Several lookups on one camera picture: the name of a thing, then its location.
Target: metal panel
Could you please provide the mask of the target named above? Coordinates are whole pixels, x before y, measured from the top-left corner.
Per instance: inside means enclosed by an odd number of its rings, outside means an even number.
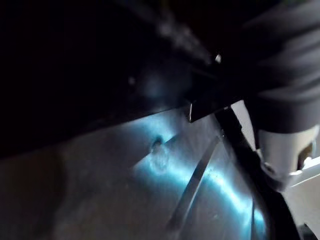
[[[213,115],[158,113],[9,158],[0,173],[1,239],[251,239],[253,193]]]

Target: metal sheet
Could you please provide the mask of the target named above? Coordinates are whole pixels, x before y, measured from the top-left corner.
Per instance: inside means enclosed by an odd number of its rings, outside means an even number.
[[[10,158],[0,173],[1,239],[246,240],[259,205],[215,117],[188,123],[182,109]]]

